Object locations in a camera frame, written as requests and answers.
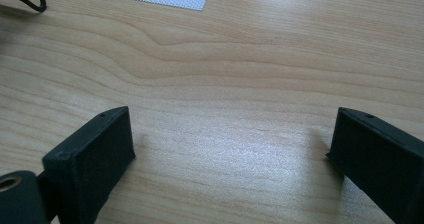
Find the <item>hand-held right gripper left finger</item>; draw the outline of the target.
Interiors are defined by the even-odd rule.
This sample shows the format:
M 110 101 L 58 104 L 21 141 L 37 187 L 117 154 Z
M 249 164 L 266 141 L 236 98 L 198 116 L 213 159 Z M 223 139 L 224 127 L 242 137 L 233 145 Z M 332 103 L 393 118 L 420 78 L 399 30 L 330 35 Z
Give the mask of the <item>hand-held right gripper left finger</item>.
M 98 114 L 42 158 L 47 216 L 94 224 L 134 158 L 129 108 Z

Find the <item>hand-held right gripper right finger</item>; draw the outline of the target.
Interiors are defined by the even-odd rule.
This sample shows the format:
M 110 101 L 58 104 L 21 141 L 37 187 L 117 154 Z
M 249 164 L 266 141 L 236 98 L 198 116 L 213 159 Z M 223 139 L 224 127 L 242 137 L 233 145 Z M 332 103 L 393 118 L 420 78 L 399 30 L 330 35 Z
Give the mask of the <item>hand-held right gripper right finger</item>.
M 327 157 L 396 224 L 424 224 L 424 141 L 341 107 Z

